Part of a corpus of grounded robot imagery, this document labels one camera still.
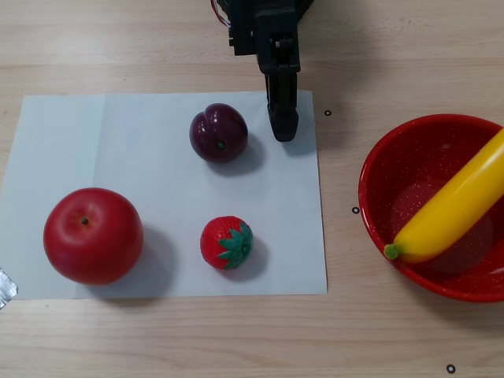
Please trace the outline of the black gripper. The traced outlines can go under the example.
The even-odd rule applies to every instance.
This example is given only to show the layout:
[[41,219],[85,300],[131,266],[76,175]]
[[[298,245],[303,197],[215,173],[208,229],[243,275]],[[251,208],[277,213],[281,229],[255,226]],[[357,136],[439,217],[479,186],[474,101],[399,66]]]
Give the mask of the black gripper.
[[255,42],[265,76],[269,121],[279,141],[276,104],[280,75],[280,141],[290,142],[298,129],[297,72],[300,71],[295,1],[255,2]]

